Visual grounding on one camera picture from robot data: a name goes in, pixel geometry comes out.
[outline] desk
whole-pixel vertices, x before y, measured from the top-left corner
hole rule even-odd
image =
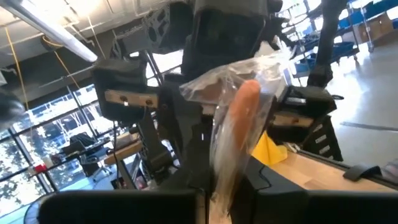
[[[106,158],[104,160],[104,163],[106,165],[113,165],[115,163],[118,163],[119,172],[120,172],[120,174],[123,178],[123,181],[126,184],[128,189],[136,189],[136,186],[134,184],[134,180],[132,180],[132,178],[129,174],[129,171],[126,167],[126,163],[124,163],[123,159],[137,154],[141,149],[142,149],[142,142],[140,140],[138,140],[138,142],[135,142],[134,144],[131,144],[130,146],[126,146],[122,149],[117,150],[115,152],[115,155],[110,154],[110,155],[106,156]],[[132,169],[134,169],[134,172],[136,172],[138,167],[139,167],[139,157],[136,156],[136,159],[134,159],[134,161],[132,162]]]
[[[54,189],[54,191],[57,192],[57,191],[59,191],[59,189],[58,189],[58,187],[55,185],[55,183],[54,183],[54,181],[53,181],[53,178],[51,178],[51,176],[50,176],[50,174],[49,174],[49,171],[51,171],[51,170],[53,170],[53,169],[55,169],[55,168],[58,168],[58,167],[60,167],[60,166],[62,166],[62,165],[65,165],[65,164],[67,164],[68,162],[71,162],[72,160],[79,159],[80,156],[84,156],[85,154],[87,154],[87,153],[89,153],[89,152],[91,152],[91,151],[97,150],[99,147],[103,147],[103,146],[104,146],[106,143],[108,143],[108,142],[109,142],[109,139],[108,139],[108,140],[103,140],[103,141],[97,142],[97,143],[95,143],[95,144],[92,144],[92,145],[86,147],[84,151],[73,153],[72,155],[67,156],[66,158],[62,159],[61,162],[59,162],[59,163],[57,163],[57,164],[54,164],[54,165],[51,166],[51,167],[48,167],[46,170],[43,170],[42,172],[37,172],[37,173],[35,173],[34,175],[28,177],[28,179],[30,179],[30,178],[32,178],[32,177],[35,177],[35,176],[37,176],[37,175],[39,175],[39,174],[44,174],[44,175],[46,176],[46,178],[48,178],[51,187]]]
[[[270,168],[307,190],[395,191],[367,179],[346,180],[344,171],[293,152],[288,152],[286,160]]]

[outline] plastic bag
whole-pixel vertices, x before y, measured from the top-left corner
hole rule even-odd
[[[275,94],[285,87],[280,66],[286,64],[286,55],[277,52],[214,68],[180,87],[186,100],[216,105],[210,145],[216,177],[213,222],[228,218],[239,173],[262,134]]]

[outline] fluorescent light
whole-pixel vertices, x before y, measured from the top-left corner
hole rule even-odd
[[[45,14],[29,0],[0,0],[0,6],[19,17],[32,27],[43,32],[52,40],[89,62],[95,62],[97,55],[71,35],[61,25],[46,18]]]
[[[138,57],[139,56],[139,52],[134,52],[130,54],[130,57]]]

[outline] cardboard box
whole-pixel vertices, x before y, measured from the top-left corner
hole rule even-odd
[[[392,26],[392,21],[389,19],[386,13],[383,13],[380,16],[372,18],[368,21],[368,32],[372,41],[377,40],[393,30],[394,28]],[[341,38],[343,41],[354,42],[354,34],[356,35],[359,44],[369,41],[369,36],[366,32],[366,26],[363,23],[353,26],[353,32],[344,34]]]

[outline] yellow object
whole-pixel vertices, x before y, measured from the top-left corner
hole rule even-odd
[[[285,160],[287,158],[287,148],[285,146],[277,146],[264,132],[251,155],[264,165],[269,166]]]

